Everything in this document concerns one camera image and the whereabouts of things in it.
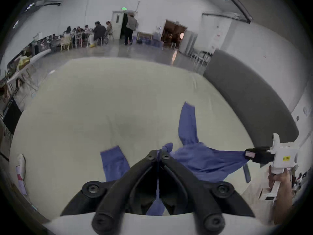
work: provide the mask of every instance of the human hand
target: human hand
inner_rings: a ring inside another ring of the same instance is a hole
[[[273,187],[275,181],[279,181],[281,186],[286,186],[291,189],[290,174],[287,169],[285,169],[283,173],[275,175],[272,174],[272,166],[270,165],[268,168],[268,173],[268,186],[270,188]]]

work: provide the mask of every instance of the white sheet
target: white sheet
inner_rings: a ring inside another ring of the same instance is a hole
[[[105,181],[100,152],[119,145],[130,166],[153,149],[182,146],[182,105],[196,107],[199,140],[220,150],[253,144],[220,93],[202,76],[172,66],[122,58],[71,60],[41,84],[22,113],[10,152],[26,159],[29,198],[48,219],[60,215],[84,183]],[[259,165],[249,163],[251,177]],[[242,193],[243,169],[228,176]]]

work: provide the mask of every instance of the gray padded board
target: gray padded board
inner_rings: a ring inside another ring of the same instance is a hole
[[[203,76],[233,108],[255,147],[271,147],[273,133],[280,136],[281,143],[297,139],[298,128],[284,102],[247,65],[216,50]]]

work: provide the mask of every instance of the concrete floor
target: concrete floor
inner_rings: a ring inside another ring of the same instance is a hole
[[[125,46],[123,40],[109,41],[107,45],[94,48],[73,48],[69,51],[57,49],[56,53],[49,53],[35,63],[37,72],[32,74],[32,80],[40,86],[49,72],[58,70],[67,61],[82,57],[122,57],[139,59],[160,64],[172,65],[188,71],[203,74],[206,64],[195,65],[189,57],[182,55],[178,50],[157,48],[150,45],[133,44]],[[24,110],[32,97],[36,95],[33,89],[23,85],[14,97],[21,110]]]

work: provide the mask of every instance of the ceiling light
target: ceiling light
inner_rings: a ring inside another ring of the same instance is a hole
[[[16,21],[16,23],[14,24],[13,28],[15,28],[18,25],[18,20]]]

